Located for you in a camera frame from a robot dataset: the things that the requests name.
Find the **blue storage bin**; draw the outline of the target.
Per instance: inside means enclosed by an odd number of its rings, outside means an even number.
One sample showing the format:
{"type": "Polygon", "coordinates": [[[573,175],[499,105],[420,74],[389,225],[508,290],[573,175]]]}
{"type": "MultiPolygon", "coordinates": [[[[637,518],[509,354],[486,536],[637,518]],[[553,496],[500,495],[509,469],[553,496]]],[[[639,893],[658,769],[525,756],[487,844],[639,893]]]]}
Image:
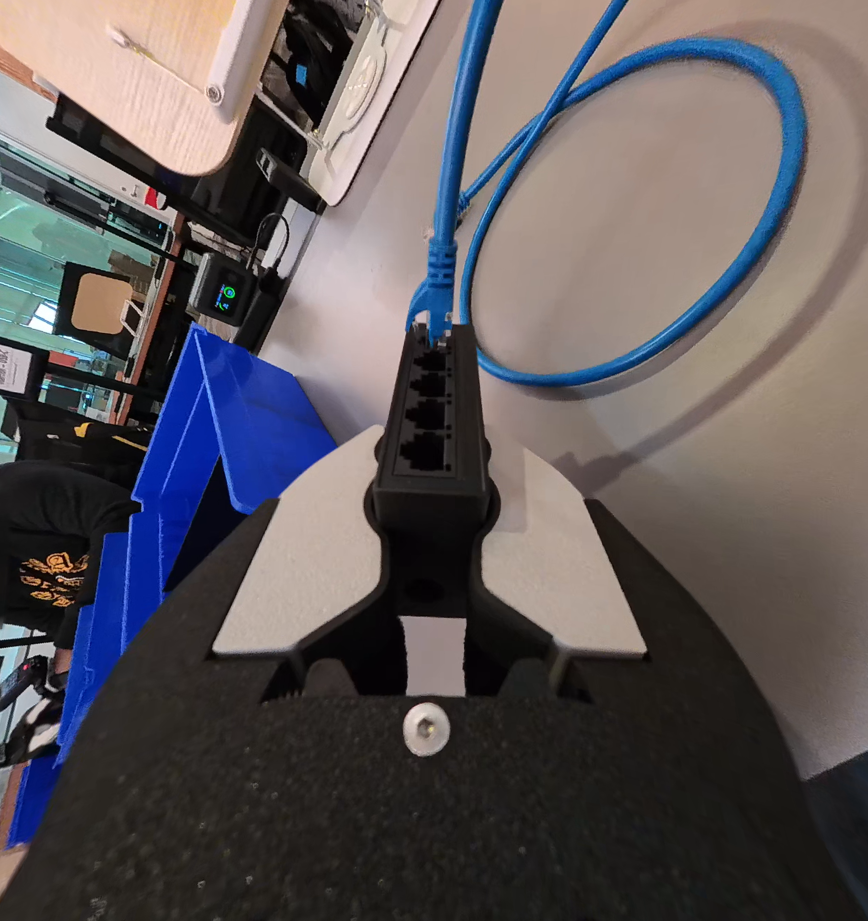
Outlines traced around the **blue storage bin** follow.
{"type": "Polygon", "coordinates": [[[95,604],[76,630],[59,753],[25,767],[6,846],[36,833],[75,736],[114,665],[166,596],[244,518],[335,448],[295,377],[194,325],[133,499],[107,536],[95,604]]]}

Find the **white paper sign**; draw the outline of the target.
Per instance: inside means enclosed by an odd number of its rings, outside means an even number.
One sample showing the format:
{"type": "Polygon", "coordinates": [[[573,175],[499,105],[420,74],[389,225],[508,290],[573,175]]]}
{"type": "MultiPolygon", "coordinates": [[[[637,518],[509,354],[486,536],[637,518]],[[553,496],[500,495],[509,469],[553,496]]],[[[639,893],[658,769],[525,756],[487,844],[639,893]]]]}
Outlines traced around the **white paper sign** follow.
{"type": "Polygon", "coordinates": [[[32,390],[33,352],[0,342],[0,395],[23,397],[32,390]]]}

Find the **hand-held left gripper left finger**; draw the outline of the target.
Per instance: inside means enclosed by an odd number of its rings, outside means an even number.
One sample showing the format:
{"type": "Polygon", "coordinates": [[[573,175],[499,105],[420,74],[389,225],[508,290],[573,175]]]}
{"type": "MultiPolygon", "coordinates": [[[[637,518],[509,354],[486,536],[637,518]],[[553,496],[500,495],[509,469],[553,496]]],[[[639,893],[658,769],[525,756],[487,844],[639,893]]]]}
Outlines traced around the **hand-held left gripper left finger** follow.
{"type": "Polygon", "coordinates": [[[383,434],[371,426],[282,491],[214,640],[218,659],[275,661],[264,701],[304,696],[324,660],[361,695],[405,694],[404,628],[384,599],[383,539],[366,511],[383,434]]]}

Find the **black power adapter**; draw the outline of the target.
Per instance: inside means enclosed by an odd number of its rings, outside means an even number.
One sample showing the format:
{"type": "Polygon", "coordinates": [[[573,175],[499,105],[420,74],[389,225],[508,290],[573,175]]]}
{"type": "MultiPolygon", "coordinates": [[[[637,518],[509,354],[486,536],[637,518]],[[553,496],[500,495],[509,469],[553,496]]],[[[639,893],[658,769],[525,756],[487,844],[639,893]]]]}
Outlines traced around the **black power adapter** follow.
{"type": "Polygon", "coordinates": [[[274,268],[266,270],[258,278],[247,313],[235,334],[234,344],[251,354],[260,351],[287,288],[288,282],[274,268]]]}

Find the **light wooden table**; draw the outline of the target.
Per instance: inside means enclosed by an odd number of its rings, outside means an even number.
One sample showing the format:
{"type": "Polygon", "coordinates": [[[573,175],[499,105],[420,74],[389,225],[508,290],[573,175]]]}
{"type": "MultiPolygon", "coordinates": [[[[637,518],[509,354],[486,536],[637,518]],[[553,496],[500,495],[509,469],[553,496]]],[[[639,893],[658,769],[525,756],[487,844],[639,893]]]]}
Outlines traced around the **light wooden table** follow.
{"type": "Polygon", "coordinates": [[[0,1],[0,47],[159,165],[231,156],[287,2],[0,1]]]}

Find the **black network switch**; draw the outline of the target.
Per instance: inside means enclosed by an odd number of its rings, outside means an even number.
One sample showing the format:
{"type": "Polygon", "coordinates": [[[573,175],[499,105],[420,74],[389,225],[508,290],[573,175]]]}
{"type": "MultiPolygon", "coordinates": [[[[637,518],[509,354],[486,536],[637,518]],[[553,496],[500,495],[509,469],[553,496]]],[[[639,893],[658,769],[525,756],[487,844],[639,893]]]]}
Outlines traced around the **black network switch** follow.
{"type": "Polygon", "coordinates": [[[413,323],[369,490],[397,615],[469,617],[477,546],[494,519],[490,453],[470,328],[456,325],[431,343],[428,327],[413,323]]]}

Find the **small black device with screen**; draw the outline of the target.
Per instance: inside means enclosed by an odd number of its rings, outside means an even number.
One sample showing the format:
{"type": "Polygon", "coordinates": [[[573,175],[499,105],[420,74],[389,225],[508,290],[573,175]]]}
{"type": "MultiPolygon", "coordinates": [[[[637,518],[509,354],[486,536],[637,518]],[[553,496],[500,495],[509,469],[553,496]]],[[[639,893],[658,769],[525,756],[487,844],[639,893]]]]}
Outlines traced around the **small black device with screen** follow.
{"type": "Polygon", "coordinates": [[[195,275],[188,307],[237,329],[248,314],[255,287],[256,276],[242,261],[208,251],[195,275]]]}

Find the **black box device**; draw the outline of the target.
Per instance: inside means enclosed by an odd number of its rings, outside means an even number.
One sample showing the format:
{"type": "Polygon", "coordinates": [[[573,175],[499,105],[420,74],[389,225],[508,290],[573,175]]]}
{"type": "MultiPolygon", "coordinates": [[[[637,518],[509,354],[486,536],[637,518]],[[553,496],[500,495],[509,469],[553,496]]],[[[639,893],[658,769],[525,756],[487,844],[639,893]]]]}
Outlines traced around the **black box device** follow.
{"type": "Polygon", "coordinates": [[[296,171],[285,164],[270,150],[261,147],[256,155],[256,164],[262,176],[288,200],[321,215],[326,207],[320,194],[296,171]]]}

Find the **tan panel in black frame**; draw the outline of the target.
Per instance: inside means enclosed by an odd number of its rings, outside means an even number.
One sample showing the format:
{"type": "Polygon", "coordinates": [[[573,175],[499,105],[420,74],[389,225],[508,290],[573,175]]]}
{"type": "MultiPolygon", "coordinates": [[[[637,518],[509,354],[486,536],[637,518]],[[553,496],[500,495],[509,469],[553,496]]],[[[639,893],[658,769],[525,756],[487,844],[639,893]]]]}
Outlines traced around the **tan panel in black frame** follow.
{"type": "Polygon", "coordinates": [[[126,361],[145,317],[146,307],[127,276],[71,261],[64,264],[54,335],[126,361]]]}

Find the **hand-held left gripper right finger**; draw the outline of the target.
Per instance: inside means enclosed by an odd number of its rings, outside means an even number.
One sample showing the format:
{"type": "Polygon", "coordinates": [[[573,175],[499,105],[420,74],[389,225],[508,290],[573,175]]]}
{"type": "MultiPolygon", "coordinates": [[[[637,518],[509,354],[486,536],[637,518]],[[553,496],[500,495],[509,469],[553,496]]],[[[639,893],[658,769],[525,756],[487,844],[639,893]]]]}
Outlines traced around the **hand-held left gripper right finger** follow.
{"type": "Polygon", "coordinates": [[[494,697],[520,661],[550,691],[581,661],[640,662],[647,644],[584,497],[518,442],[492,442],[488,519],[466,615],[466,693],[494,697]]]}

